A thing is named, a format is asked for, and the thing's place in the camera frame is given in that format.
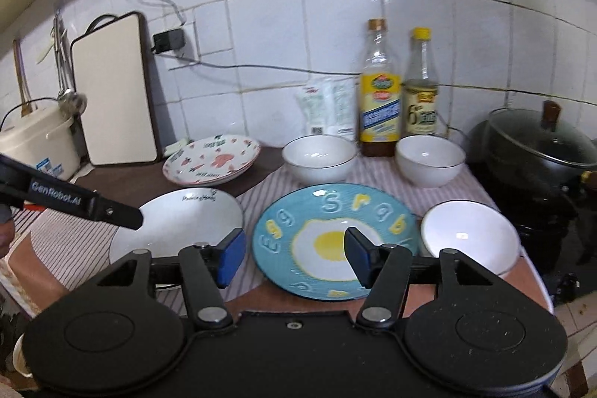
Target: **white plate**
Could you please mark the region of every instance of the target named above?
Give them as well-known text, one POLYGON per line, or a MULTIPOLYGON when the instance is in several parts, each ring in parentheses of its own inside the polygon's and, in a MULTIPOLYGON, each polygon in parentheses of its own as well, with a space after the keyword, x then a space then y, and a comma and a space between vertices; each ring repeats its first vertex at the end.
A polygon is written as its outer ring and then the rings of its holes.
POLYGON ((432 257, 454 248, 496 275, 509 272, 520 255, 520 238, 512 223, 474 201, 447 201, 432 207, 421 223, 421 238, 432 257))
POLYGON ((181 186, 214 186, 243 174, 260 151, 259 143, 245 135, 216 135, 172 154, 162 172, 166 179, 181 186))
POLYGON ((230 194, 211 188, 169 192, 142 205, 143 226, 118 228, 110 244, 110 263, 137 248, 153 257, 175 257, 193 243, 216 245, 243 227, 243 210, 230 194))

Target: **blue plate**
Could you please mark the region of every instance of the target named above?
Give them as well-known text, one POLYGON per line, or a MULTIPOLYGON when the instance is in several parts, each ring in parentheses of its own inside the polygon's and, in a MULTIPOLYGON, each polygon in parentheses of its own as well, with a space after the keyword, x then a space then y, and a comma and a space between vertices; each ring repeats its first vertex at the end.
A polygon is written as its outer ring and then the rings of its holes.
POLYGON ((376 245, 396 243, 416 254, 411 212, 385 192, 359 184, 321 184, 278 199, 259 218, 253 254, 279 287, 309 299, 365 297, 344 256, 344 231, 354 226, 376 245))

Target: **wall outlet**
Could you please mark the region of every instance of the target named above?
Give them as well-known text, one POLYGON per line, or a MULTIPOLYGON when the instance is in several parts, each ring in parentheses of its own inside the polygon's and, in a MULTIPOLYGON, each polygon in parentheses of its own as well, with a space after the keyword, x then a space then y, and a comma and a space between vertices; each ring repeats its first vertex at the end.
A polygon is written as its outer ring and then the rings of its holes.
MULTIPOLYGON (((188 59, 199 59, 199 50, 197 43, 197 33, 195 31, 195 21, 188 22, 180 27, 184 32, 184 47, 174 51, 169 51, 169 56, 180 56, 188 59)), ((193 62, 184 59, 175 59, 173 57, 164 57, 167 69, 176 69, 183 66, 192 65, 193 62)))

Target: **strawberry patterned plate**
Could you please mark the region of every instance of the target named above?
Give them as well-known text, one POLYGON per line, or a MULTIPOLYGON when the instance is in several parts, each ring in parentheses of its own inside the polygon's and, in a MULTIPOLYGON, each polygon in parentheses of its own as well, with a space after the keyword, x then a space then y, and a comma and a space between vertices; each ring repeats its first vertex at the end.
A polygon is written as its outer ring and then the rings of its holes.
POLYGON ((261 146, 245 135, 216 135, 192 142, 164 163, 163 175, 187 187, 215 186, 243 174, 261 146))

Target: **metal bolt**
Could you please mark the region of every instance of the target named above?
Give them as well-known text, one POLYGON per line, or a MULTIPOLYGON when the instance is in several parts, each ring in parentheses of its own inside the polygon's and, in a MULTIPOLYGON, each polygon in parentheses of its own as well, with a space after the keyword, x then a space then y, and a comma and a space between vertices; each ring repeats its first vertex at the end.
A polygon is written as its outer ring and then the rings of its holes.
POLYGON ((392 313, 385 307, 367 307, 362 315, 371 322, 385 322, 392 317, 392 313))
POLYGON ((221 322, 227 315, 228 312, 226 309, 222 309, 222 307, 205 307, 197 312, 197 317, 203 322, 221 322))

